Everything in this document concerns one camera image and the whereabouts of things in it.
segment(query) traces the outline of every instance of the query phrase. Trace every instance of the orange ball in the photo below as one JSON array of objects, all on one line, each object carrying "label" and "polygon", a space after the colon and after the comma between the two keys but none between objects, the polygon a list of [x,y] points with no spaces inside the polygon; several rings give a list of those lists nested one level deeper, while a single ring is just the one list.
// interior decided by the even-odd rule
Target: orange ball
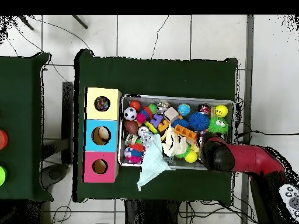
[{"label": "orange ball", "polygon": [[140,102],[138,100],[132,100],[130,102],[130,107],[134,108],[136,111],[139,111],[141,105],[140,105]]},{"label": "orange ball", "polygon": [[8,142],[7,134],[0,129],[0,150],[5,148],[7,142]]}]

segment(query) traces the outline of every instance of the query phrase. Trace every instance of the dark green table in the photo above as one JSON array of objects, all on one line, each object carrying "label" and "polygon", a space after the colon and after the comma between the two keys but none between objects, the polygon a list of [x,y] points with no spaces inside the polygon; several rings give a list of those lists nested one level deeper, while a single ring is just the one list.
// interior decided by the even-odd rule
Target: dark green table
[{"label": "dark green table", "polygon": [[41,161],[41,68],[50,55],[31,58],[0,57],[0,129],[8,145],[0,150],[0,166],[7,179],[0,199],[50,201],[40,185]]},{"label": "dark green table", "polygon": [[113,88],[139,95],[234,100],[237,64],[235,58],[225,61],[97,58],[89,50],[81,50],[75,58],[74,200],[221,200],[230,205],[231,173],[164,171],[138,191],[136,183],[140,168],[120,167],[115,183],[82,183],[84,88]]}]

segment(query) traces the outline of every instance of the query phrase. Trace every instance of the circular hole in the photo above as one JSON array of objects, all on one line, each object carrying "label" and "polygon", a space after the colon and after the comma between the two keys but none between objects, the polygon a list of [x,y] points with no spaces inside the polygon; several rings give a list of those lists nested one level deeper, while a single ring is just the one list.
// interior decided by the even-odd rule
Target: circular hole
[{"label": "circular hole", "polygon": [[93,164],[92,164],[92,170],[97,173],[97,174],[103,174],[106,173],[108,169],[108,164],[105,160],[100,159],[100,160],[96,160]]},{"label": "circular hole", "polygon": [[110,100],[107,97],[99,96],[95,99],[94,105],[97,111],[107,111],[110,107]]},{"label": "circular hole", "polygon": [[111,139],[111,132],[105,126],[98,126],[93,129],[91,139],[97,145],[106,145]]}]

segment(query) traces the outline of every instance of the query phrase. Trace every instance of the controller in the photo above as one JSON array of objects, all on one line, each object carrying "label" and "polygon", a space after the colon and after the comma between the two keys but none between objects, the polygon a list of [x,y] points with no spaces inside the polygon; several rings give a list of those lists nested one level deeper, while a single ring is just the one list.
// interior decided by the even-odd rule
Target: controller
[{"label": "controller", "polygon": [[286,204],[286,207],[291,214],[291,216],[295,219],[295,221],[299,222],[299,191],[297,188],[290,184],[284,184],[279,188],[279,194]]}]

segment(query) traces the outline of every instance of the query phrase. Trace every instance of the yellow smiley ball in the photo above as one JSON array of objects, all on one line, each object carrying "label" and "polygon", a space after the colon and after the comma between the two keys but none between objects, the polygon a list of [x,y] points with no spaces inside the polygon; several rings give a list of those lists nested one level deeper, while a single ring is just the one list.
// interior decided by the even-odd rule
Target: yellow smiley ball
[{"label": "yellow smiley ball", "polygon": [[197,153],[191,150],[188,155],[185,157],[185,160],[189,163],[193,163],[197,160]]},{"label": "yellow smiley ball", "polygon": [[218,105],[215,107],[215,114],[217,117],[224,118],[228,113],[228,109],[225,105]]}]

